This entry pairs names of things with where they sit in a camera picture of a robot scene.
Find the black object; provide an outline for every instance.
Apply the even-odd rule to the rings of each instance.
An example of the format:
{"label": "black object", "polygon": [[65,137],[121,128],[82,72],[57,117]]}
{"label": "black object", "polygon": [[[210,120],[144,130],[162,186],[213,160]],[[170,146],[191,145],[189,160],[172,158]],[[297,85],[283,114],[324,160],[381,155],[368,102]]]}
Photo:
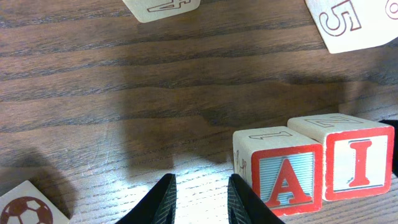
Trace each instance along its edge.
{"label": "black object", "polygon": [[398,176],[398,121],[396,120],[382,120],[380,123],[388,124],[395,129],[395,141],[394,141],[394,155],[392,156],[392,171]]}
{"label": "black object", "polygon": [[284,224],[238,174],[228,182],[229,224]]}
{"label": "black object", "polygon": [[174,174],[165,174],[147,195],[117,224],[173,224],[177,204]]}

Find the soccer ball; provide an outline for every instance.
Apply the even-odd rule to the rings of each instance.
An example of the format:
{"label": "soccer ball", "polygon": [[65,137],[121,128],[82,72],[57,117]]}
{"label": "soccer ball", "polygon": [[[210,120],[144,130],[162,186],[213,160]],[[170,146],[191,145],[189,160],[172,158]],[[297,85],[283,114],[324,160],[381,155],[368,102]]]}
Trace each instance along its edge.
{"label": "soccer ball", "polygon": [[43,201],[20,197],[8,203],[0,216],[0,224],[52,224],[52,213]]}

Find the red border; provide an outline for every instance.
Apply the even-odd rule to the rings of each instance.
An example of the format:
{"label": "red border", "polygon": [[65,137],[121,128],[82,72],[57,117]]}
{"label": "red border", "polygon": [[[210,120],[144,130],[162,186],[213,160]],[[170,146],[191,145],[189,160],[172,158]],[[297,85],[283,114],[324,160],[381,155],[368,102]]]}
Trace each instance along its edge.
{"label": "red border", "polygon": [[[371,189],[347,190],[345,192],[336,193],[333,189],[333,169],[334,169],[333,165],[335,161],[334,159],[335,141],[356,139],[356,138],[367,138],[374,136],[385,136],[385,135],[387,136],[387,162],[386,162],[386,178],[384,181],[384,186],[375,187]],[[326,138],[325,199],[328,201],[335,201],[335,200],[360,198],[360,197],[367,197],[367,196],[387,193],[390,190],[391,186],[393,151],[394,151],[394,128],[392,126],[329,134]]]}
{"label": "red border", "polygon": [[251,156],[251,170],[252,170],[252,188],[253,191],[260,197],[260,159],[277,156],[288,156],[292,154],[299,154],[304,152],[314,152],[315,165],[314,165],[314,193],[313,203],[296,205],[285,208],[272,209],[277,216],[294,215],[298,213],[317,212],[322,208],[322,169],[323,169],[323,149],[321,144],[312,144],[307,146],[286,147],[281,149],[269,149],[254,152]]}

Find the dark wood surface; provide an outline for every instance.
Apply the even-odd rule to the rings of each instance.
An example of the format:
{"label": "dark wood surface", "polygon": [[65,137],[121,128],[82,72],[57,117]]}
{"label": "dark wood surface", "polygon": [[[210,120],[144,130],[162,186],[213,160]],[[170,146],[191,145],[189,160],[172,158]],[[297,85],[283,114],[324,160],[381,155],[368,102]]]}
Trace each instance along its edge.
{"label": "dark wood surface", "polygon": [[[176,223],[227,223],[232,133],[397,119],[397,46],[329,54],[304,1],[140,24],[122,0],[0,0],[0,194],[30,179],[71,223],[114,223],[173,172]],[[397,223],[397,190],[283,220]]]}

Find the number 5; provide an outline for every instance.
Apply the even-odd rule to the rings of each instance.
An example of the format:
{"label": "number 5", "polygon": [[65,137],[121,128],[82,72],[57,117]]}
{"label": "number 5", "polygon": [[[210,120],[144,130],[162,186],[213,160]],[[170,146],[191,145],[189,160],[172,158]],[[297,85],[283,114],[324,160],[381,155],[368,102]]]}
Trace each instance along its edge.
{"label": "number 5", "polygon": [[[338,37],[346,32],[347,20],[351,21],[350,31],[354,31],[362,28],[361,23],[355,13],[353,3],[351,0],[343,1],[337,6],[333,6],[331,11],[334,17],[329,18],[329,15],[325,12],[319,15],[320,24],[323,30],[332,35],[333,37]],[[330,25],[338,24],[337,27],[333,28]]]}
{"label": "number 5", "polygon": [[389,0],[386,5],[386,12],[391,19],[398,19],[398,0]]}

